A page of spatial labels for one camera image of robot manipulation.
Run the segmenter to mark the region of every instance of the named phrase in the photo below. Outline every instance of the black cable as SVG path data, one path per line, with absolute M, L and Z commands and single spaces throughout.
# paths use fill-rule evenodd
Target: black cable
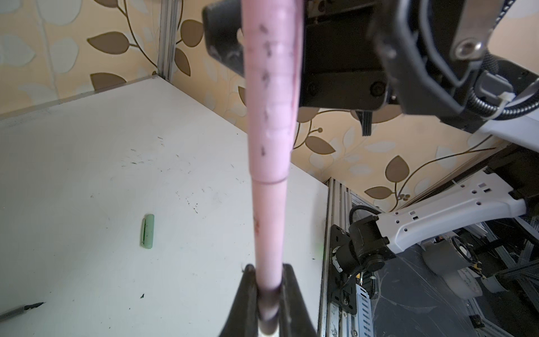
M 375 283 L 375 278 L 371 278 L 371 294 L 370 295 L 370 298 L 372 299 L 374 297 L 374 295 L 376 294 L 376 283 Z
M 367 211 L 367 212 L 371 212 L 371 213 L 374 214 L 374 215 L 378 215 L 378 214 L 382 213 L 382 212 L 380 212 L 379 210 L 374 209 L 374 208 L 369 207 L 369 206 L 365 206 L 365 205 L 357 205 L 357 206 L 354 206 L 354 207 L 352 207 L 352 209 L 350 210 L 350 215 L 348 216 L 348 221 L 350 222 L 350 224 L 352 224 L 352 223 L 354 222 L 353 219 L 354 219 L 354 213 L 355 213 L 355 211 L 360 210 L 360 209 L 362 209 L 362 210 L 364 210 L 364 211 Z
M 483 63 L 481 63 L 481 69 L 494 75 L 498 74 L 498 71 L 500 71 L 498 60 L 492 56 L 488 49 L 485 50 L 485 57 L 483 58 Z
M 481 117 L 490 117 L 498 110 L 498 107 L 496 105 L 486 103 L 485 101 L 477 97 L 473 89 L 470 89 L 470 95 L 468 102 L 466 103 L 466 107 L 471 112 L 476 113 Z M 539 108 L 539 91 L 530 96 L 524 102 L 521 102 L 508 108 L 504 108 L 502 113 L 497 118 L 495 118 L 495 120 L 508 120 L 517 118 L 520 116 L 524 116 L 537 108 Z
M 492 29 L 496 28 L 498 24 L 500 23 L 500 20 L 507 14 L 507 11 L 513 6 L 516 0 L 505 0 L 503 2 L 502 10 L 500 11 L 500 14 L 498 15 L 498 18 L 496 19 L 496 23 L 494 24 L 494 27 Z

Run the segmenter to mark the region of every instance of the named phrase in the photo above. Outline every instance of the white tabletop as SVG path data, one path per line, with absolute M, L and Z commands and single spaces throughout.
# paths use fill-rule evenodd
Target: white tabletop
M 316 327 L 327 187 L 288 191 Z M 254 263 L 247 137 L 160 78 L 0 121 L 0 238 L 0 312 L 46 302 L 1 336 L 217 336 Z

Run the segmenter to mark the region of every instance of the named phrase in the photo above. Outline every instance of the pink cylindrical rod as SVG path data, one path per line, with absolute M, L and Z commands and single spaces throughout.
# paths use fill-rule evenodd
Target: pink cylindrical rod
M 286 180 L 299 104 L 303 0 L 242 0 L 241 5 L 258 309 L 262 323 L 276 322 Z

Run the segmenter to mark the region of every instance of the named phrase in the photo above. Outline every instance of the metal bolt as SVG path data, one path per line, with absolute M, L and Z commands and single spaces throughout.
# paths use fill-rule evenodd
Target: metal bolt
M 467 60 L 471 58 L 476 51 L 480 50 L 482 46 L 483 43 L 474 38 L 465 39 L 455 48 L 455 58 L 457 60 Z
M 380 97 L 385 93 L 385 83 L 379 81 L 374 82 L 371 85 L 370 90 L 371 95 L 373 95 L 374 97 Z

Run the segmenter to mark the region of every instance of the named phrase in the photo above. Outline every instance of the leaf pattern wallpaper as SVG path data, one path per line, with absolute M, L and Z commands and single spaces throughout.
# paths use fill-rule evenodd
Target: leaf pattern wallpaper
M 323 1 L 309 1 L 308 10 Z M 178 3 L 171 82 L 248 132 L 245 80 L 210 58 L 203 42 L 201 12 L 211 2 Z M 160 12 L 161 0 L 1 0 L 0 119 L 155 73 Z M 490 51 L 539 73 L 537 31 L 539 2 L 519 0 L 495 30 Z M 506 144 L 432 116 L 403 115 L 398 106 L 376 111 L 373 123 L 372 136 L 362 137 L 351 111 L 301 108 L 292 162 L 390 211 Z
M 309 2 L 309 10 L 323 1 Z M 213 1 L 184 2 L 178 9 L 172 84 L 248 132 L 245 81 L 210 58 L 201 42 L 201 11 Z M 496 29 L 490 50 L 539 72 L 537 31 L 539 2 L 519 0 Z M 241 42 L 241 31 L 238 39 Z M 506 144 L 457 130 L 432 116 L 402 115 L 398 106 L 375 112 L 373 122 L 372 136 L 362 137 L 361 124 L 350 111 L 301 108 L 292 162 L 322 182 L 333 177 L 390 211 Z
M 154 73 L 160 0 L 1 0 L 0 119 Z

